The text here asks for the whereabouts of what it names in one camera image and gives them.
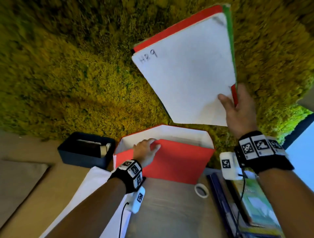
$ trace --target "dark blue box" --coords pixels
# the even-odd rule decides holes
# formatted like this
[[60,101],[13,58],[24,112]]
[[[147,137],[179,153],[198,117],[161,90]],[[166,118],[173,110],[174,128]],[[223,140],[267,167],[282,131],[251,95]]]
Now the dark blue box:
[[[107,143],[111,143],[111,146],[103,158],[97,158],[93,156],[77,154],[73,152],[69,152],[70,144],[76,140],[87,140],[93,142],[99,142],[101,145],[106,145]],[[116,148],[116,141],[114,139],[108,137],[101,137],[91,134],[85,134],[81,132],[72,133],[61,145],[58,147],[58,152],[61,156],[63,163],[69,165],[77,165],[86,168],[92,168],[97,166],[101,169],[106,169],[109,162],[112,160],[113,153]]]

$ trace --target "white cloth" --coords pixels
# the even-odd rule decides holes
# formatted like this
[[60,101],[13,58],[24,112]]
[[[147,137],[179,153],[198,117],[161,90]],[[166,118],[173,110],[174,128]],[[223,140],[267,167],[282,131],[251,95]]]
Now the white cloth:
[[[72,211],[80,202],[82,202],[85,198],[91,195],[97,188],[102,186],[110,177],[110,172],[93,167],[87,173],[80,187],[74,194],[70,203],[65,207],[65,209],[57,216],[57,218],[50,224],[50,226],[42,233],[40,238],[44,238],[48,233],[70,212]],[[114,213],[113,217],[109,221],[105,230],[101,234],[100,238],[118,238],[119,237],[119,229],[120,229],[120,220],[122,209],[124,206],[124,201],[126,199],[126,195],[122,199],[118,209]],[[123,212],[123,220],[122,220],[122,228],[121,228],[121,238],[124,238],[125,233],[127,231],[127,226],[129,224],[131,212],[124,210]]]

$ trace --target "stack of books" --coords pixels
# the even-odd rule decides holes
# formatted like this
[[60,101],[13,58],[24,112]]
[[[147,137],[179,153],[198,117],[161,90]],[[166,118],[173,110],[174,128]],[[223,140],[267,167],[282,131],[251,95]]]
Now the stack of books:
[[222,173],[207,176],[229,237],[284,238],[275,213],[256,178],[225,180]]

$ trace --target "red folder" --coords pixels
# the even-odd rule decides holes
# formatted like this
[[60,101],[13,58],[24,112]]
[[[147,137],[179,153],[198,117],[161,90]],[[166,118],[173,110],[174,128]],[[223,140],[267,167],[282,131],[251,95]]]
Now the red folder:
[[[161,148],[157,151],[153,162],[143,168],[143,176],[180,183],[196,184],[215,152],[214,149],[163,139],[153,142],[151,148],[156,144],[161,144]],[[133,159],[133,149],[118,153],[116,167],[131,159]]]

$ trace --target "hand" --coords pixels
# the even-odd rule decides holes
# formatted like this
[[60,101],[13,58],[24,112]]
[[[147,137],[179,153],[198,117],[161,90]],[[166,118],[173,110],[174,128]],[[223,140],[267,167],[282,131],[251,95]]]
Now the hand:
[[142,168],[150,165],[153,162],[156,152],[160,149],[161,145],[156,145],[153,150],[150,150],[150,145],[156,139],[148,139],[139,142],[133,146],[133,159],[137,160]]
[[218,99],[226,110],[228,128],[237,139],[249,132],[258,131],[254,100],[244,84],[238,84],[239,103],[236,107],[232,100],[223,94],[219,94]]

